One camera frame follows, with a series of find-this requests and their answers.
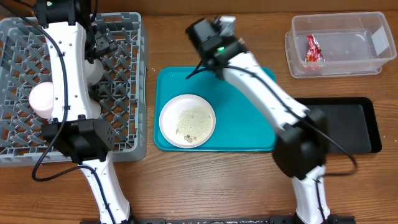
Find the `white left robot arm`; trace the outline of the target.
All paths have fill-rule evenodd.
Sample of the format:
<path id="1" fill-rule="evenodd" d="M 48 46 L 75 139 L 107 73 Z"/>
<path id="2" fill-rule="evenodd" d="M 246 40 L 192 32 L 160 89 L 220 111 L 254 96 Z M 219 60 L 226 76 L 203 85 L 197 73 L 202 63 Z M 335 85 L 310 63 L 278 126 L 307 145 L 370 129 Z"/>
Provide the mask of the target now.
<path id="1" fill-rule="evenodd" d="M 117 49 L 112 34 L 93 22 L 90 1 L 37 1 L 34 14 L 49 47 L 53 83 L 51 122 L 41 127 L 48 150 L 69 157 L 85 175 L 100 212 L 100 223 L 132 223 L 131 206 L 113 166 L 114 133 L 99 118 L 90 88 L 101 80 L 100 57 Z"/>

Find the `white dinner plate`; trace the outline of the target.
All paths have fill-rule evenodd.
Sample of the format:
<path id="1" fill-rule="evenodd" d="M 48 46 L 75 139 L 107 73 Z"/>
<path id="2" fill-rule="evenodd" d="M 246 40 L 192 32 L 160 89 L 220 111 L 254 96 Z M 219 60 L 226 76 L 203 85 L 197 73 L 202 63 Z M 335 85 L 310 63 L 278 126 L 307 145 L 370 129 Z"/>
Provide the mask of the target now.
<path id="1" fill-rule="evenodd" d="M 204 98 L 184 94 L 169 100 L 161 109 L 159 129 L 171 145 L 193 149 L 211 138 L 216 126 L 213 107 Z"/>

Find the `grey bowl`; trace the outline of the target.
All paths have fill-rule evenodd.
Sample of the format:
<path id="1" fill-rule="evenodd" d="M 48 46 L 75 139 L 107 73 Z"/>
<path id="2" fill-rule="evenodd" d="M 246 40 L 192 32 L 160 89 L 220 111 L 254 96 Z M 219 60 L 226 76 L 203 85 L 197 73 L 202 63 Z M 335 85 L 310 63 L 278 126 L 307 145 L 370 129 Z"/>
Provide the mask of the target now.
<path id="1" fill-rule="evenodd" d="M 88 86 L 97 84 L 103 76 L 104 67 L 100 60 L 95 59 L 93 63 L 84 61 L 84 76 Z"/>

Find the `pink bowl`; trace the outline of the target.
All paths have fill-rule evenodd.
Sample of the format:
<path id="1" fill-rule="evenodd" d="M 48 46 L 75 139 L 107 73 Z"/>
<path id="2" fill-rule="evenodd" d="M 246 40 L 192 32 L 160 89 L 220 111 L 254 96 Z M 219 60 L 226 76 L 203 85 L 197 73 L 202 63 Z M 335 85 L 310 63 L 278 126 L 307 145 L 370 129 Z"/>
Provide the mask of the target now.
<path id="1" fill-rule="evenodd" d="M 43 82 L 30 91 L 29 104 L 37 116 L 50 119 L 53 110 L 53 83 Z"/>

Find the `white cup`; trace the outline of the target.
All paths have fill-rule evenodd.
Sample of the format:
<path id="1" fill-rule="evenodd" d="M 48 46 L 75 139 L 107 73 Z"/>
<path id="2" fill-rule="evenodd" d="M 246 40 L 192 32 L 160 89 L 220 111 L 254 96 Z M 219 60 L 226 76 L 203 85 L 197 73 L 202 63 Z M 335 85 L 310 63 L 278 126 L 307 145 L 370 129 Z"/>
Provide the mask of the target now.
<path id="1" fill-rule="evenodd" d="M 91 103 L 93 119 L 97 119 L 101 114 L 101 106 L 98 102 L 96 102 L 93 99 L 90 100 L 90 103 Z"/>

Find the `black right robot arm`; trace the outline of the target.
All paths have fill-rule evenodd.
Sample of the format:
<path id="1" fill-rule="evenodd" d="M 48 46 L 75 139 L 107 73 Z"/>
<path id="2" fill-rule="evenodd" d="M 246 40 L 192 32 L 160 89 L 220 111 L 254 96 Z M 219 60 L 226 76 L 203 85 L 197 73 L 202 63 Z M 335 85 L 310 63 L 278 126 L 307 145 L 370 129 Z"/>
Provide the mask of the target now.
<path id="1" fill-rule="evenodd" d="M 279 169 L 292 179 L 301 223 L 326 223 L 323 176 L 327 141 L 327 121 L 320 110 L 309 110 L 288 95 L 262 69 L 243 39 L 234 35 L 235 18 L 202 18 L 185 30 L 201 58 L 204 70 L 238 89 L 268 120 L 277 141 L 272 157 Z"/>

